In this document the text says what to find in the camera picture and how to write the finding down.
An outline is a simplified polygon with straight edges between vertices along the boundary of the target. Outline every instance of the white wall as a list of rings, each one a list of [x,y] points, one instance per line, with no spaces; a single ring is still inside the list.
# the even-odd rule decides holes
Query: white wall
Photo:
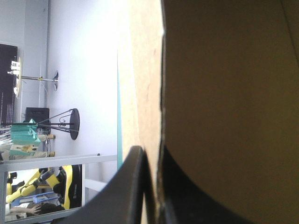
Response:
[[[57,155],[117,154],[117,44],[113,0],[51,0],[48,78],[59,71],[58,91],[48,87],[50,115],[78,108],[77,140],[56,132]],[[116,162],[93,166],[90,177],[108,181]]]
[[[23,75],[46,76],[48,0],[1,0],[0,43],[18,47]],[[22,94],[15,101],[14,120],[23,121],[26,107],[44,106],[41,82],[23,82]]]

